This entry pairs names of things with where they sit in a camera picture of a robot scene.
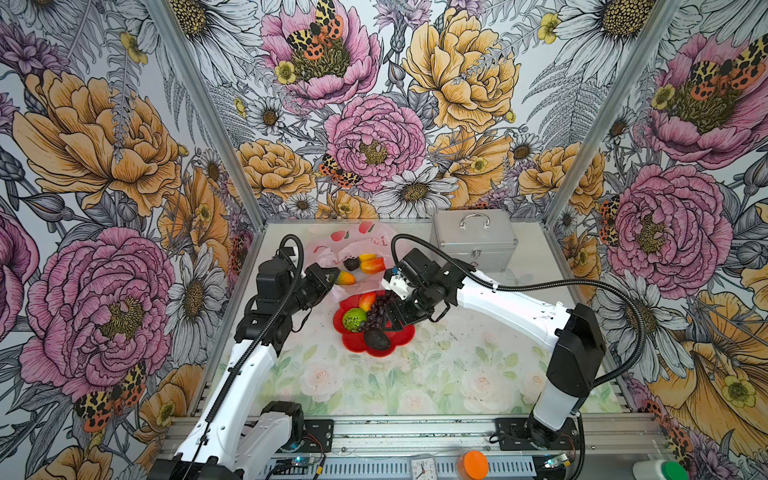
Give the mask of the orange round button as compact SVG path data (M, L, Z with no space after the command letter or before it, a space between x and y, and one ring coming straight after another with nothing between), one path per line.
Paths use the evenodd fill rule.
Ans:
M489 471L487 457L477 450L463 453L456 461L456 475L460 480L484 480Z

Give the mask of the red chili pepper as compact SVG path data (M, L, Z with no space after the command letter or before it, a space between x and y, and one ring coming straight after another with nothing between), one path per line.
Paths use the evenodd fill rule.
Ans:
M381 257L362 260L361 271L366 275L374 275L386 270L385 260Z

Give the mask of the red yellow peach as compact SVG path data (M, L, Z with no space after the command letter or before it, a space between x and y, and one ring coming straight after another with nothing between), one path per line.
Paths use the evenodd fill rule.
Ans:
M364 312L369 312L374 306L376 300L377 293L374 291L361 294L358 300L358 307Z

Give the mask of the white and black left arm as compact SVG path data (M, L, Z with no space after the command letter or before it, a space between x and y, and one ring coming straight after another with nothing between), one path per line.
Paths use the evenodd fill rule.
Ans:
M246 304L226 372L187 437L169 460L158 459L150 479L255 479L281 449L303 437L297 403L270 404L253 427L246 422L255 396L278 363L294 316L309 313L330 293L340 271L307 265L304 247L286 235L257 272L257 293Z

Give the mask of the pink plastic bag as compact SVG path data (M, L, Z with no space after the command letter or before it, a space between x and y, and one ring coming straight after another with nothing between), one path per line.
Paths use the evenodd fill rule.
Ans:
M330 232L318 228L310 229L310 242L305 246L305 264L317 263L321 267L338 267L341 271L355 277L352 285L336 285L329 297L341 301L349 296L378 290L384 272L363 273L360 268L349 271L343 262L360 255L373 255L382 258L386 268L394 266L390 243L397 232L382 222L362 221L340 225L328 224Z

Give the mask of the dark avocado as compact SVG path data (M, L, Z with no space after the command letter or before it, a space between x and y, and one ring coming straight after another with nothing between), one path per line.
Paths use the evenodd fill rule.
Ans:
M381 329L369 329L363 334L365 345L376 352L385 352L391 347L391 340Z
M352 273L361 269L362 261L360 257L350 257L343 261L343 265L346 271Z

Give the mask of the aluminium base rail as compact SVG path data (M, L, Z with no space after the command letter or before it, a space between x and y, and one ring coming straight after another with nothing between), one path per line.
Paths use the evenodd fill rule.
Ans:
M411 479L410 461L433 456L439 479L455 479L465 452L482 452L491 479L629 479L632 466L670 460L648 414L583 414L547 448L523 438L524 415L338 416L305 421L301 445L277 452L257 479Z

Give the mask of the silver metal case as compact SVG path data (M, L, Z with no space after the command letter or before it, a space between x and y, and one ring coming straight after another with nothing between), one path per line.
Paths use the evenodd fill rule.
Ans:
M508 267L518 236L504 210L442 210L433 217L430 242L488 273Z

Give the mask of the green spiky round fruit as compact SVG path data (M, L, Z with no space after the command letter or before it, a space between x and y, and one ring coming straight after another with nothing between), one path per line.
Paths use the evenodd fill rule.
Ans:
M367 313L364 309L356 307L349 309L342 317L342 326L351 333L359 333L364 330L367 323Z

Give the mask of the aluminium corner post left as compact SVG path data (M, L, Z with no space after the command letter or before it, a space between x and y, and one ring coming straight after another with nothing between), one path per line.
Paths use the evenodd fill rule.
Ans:
M256 232L263 234L265 220L257 199L235 154L235 148L221 121L216 105L209 95L205 79L200 69L194 65L196 56L187 45L171 5L167 1L150 1L147 8L159 30L160 38L173 60L178 78L183 81L187 88L206 131L211 136L212 143L221 156L251 224Z

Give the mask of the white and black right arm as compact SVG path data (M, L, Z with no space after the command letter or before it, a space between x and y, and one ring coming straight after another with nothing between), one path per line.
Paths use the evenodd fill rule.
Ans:
M422 321L437 322L440 304L479 312L526 335L550 353L546 381L523 427L534 447L552 445L566 420L583 405L607 352L593 310L581 303L567 308L513 291L470 264L448 255L439 265L418 249L411 250L383 274L381 286L394 299L385 318L394 330Z

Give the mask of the dark avocado front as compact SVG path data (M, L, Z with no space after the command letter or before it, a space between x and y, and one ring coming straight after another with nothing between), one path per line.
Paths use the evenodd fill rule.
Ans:
M385 352L391 347L391 340L381 329L369 329L363 334L365 345L376 352Z

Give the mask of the green capped white bottle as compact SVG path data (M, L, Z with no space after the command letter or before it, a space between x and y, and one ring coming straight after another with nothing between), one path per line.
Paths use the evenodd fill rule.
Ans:
M690 479L688 472L681 464L670 460L645 460L636 462L632 466L632 475L635 480Z

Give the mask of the small white timer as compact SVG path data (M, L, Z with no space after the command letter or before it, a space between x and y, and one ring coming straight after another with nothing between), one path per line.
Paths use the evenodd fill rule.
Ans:
M438 480L437 462L433 456L414 457L410 461L412 480Z

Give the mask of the aluminium corner post right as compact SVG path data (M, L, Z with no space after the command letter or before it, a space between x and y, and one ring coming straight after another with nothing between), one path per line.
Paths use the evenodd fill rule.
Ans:
M618 116L623 101L630 95L632 87L639 79L649 59L657 52L659 43L671 25L679 6L680 1L677 0L664 0L655 3L637 43L629 52L626 65L618 70L613 86L598 110L595 121L582 142L569 172L565 175L543 217L545 227L552 228L554 226L557 217L572 198L582 176L598 153L607 130Z

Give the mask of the dark grape bunch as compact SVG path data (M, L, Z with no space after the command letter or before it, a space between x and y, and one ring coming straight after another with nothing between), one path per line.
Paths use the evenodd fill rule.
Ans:
M381 329L386 330L391 327L391 320L389 319L388 306L392 304L398 297L392 292L385 291L384 293L376 292L377 300L372 309L367 313L367 323L363 331L369 329Z

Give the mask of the red flower-shaped plate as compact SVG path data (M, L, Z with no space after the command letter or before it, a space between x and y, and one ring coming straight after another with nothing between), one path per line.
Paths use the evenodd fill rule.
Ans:
M389 292L371 291L353 295L339 303L333 317L334 329L344 347L352 353L366 353L383 358L415 336L415 327L396 330L387 307L394 301Z

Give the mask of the aluminium corner post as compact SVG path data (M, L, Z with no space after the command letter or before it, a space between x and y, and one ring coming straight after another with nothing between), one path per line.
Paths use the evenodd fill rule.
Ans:
M655 3L637 43L629 52L626 65L618 70L613 86L598 110L595 121L582 142L569 172L565 175L543 217L545 227L552 228L554 226L557 217L572 198L582 176L598 153L607 130L618 116L623 101L630 95L632 87L639 79L649 59L657 52L659 43L671 25L679 6L680 1L677 0L664 0Z
M216 105L209 95L205 79L200 69L194 65L196 56L187 45L171 5L167 1L150 1L147 8L159 30L160 38L173 60L178 78L183 81L187 88L206 131L211 136L212 143L221 156L251 224L256 232L263 234L265 220L257 199L235 154L235 148L221 121Z

